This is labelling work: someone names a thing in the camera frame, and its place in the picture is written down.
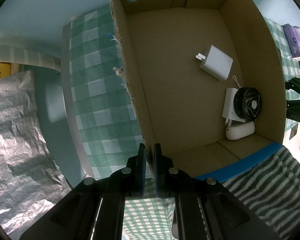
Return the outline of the black round fan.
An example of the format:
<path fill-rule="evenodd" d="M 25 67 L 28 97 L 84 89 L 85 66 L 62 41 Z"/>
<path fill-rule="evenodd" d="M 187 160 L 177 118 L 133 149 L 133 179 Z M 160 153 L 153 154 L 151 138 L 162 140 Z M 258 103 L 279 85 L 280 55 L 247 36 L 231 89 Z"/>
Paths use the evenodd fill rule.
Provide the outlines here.
<path fill-rule="evenodd" d="M 262 109 L 261 94 L 256 88 L 242 87 L 234 96 L 234 111 L 246 121 L 255 121 Z"/>

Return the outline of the blue cardboard box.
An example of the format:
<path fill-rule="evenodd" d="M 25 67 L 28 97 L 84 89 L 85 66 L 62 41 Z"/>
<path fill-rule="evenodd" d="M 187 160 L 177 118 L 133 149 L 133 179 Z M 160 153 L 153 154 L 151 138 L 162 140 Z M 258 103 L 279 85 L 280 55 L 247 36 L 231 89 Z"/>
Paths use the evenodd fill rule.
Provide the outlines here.
<path fill-rule="evenodd" d="M 110 0 L 127 88 L 149 153 L 159 143 L 176 168 L 198 177 L 282 146 L 286 96 L 272 35 L 253 0 Z M 233 59 L 219 81 L 198 53 L 215 46 Z M 255 132 L 230 141 L 226 89 L 239 83 L 262 99 Z"/>

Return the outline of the green checkered tablecloth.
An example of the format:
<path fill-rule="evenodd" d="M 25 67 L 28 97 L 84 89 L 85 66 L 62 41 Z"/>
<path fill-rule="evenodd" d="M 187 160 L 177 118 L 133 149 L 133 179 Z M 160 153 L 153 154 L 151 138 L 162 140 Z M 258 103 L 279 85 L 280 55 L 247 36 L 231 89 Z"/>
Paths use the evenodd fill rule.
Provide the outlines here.
<path fill-rule="evenodd" d="M 95 179 L 109 177 L 136 155 L 143 137 L 126 89 L 110 7 L 70 22 L 69 72 L 79 135 Z M 123 231 L 128 239 L 172 239 L 174 200 L 155 195 L 146 173 L 141 199 L 127 200 Z"/>

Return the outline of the white oval device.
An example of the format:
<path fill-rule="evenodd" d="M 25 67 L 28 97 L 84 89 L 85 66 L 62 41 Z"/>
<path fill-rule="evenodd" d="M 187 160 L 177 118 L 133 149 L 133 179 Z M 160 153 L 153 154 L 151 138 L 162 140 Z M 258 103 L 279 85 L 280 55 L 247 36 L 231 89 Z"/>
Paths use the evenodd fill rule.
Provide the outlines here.
<path fill-rule="evenodd" d="M 228 140 L 238 140 L 255 132 L 253 121 L 226 119 L 225 125 L 225 136 Z"/>

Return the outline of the purple box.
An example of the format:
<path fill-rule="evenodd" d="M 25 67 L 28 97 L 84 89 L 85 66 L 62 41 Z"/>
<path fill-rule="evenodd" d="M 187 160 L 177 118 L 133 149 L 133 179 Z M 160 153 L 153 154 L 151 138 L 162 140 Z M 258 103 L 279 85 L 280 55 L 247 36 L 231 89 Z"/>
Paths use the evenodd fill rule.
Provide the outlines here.
<path fill-rule="evenodd" d="M 291 51 L 292 58 L 300 58 L 300 28 L 290 24 L 282 26 Z"/>

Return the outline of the white flat box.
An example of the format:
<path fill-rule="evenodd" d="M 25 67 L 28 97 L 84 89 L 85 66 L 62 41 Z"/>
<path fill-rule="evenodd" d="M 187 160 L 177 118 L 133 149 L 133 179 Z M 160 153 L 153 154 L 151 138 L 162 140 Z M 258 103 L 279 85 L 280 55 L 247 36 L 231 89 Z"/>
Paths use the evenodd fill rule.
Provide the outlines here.
<path fill-rule="evenodd" d="M 222 117 L 225 118 L 225 124 L 227 125 L 229 121 L 238 121 L 238 122 L 245 122 L 244 119 L 241 119 L 234 110 L 234 97 L 236 92 L 238 91 L 237 88 L 227 88 L 224 100 L 224 106 L 222 111 Z"/>

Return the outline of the striped green white towel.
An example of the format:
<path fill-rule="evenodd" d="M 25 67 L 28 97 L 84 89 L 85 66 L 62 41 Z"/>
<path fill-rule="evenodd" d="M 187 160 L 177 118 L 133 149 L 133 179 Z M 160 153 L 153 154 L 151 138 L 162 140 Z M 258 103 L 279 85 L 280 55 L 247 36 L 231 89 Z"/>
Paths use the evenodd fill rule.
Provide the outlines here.
<path fill-rule="evenodd" d="M 300 224 L 300 163 L 284 146 L 222 184 L 281 239 Z"/>

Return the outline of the white charger in box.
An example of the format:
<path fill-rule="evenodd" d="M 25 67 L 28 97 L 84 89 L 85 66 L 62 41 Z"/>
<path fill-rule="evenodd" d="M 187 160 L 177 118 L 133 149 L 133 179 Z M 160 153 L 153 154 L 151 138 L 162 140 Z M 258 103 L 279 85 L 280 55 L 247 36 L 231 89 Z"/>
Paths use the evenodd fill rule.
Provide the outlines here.
<path fill-rule="evenodd" d="M 211 45 L 204 54 L 196 55 L 200 63 L 200 69 L 206 71 L 219 81 L 225 81 L 230 74 L 233 59 L 217 47 Z"/>

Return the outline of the silver crinkled foil sheet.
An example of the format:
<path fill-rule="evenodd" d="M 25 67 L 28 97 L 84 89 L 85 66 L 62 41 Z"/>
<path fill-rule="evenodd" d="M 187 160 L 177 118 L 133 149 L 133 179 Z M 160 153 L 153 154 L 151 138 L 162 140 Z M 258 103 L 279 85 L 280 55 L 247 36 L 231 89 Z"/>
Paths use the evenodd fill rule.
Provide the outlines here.
<path fill-rule="evenodd" d="M 69 192 L 40 130 L 34 71 L 0 79 L 0 226 L 19 239 Z"/>

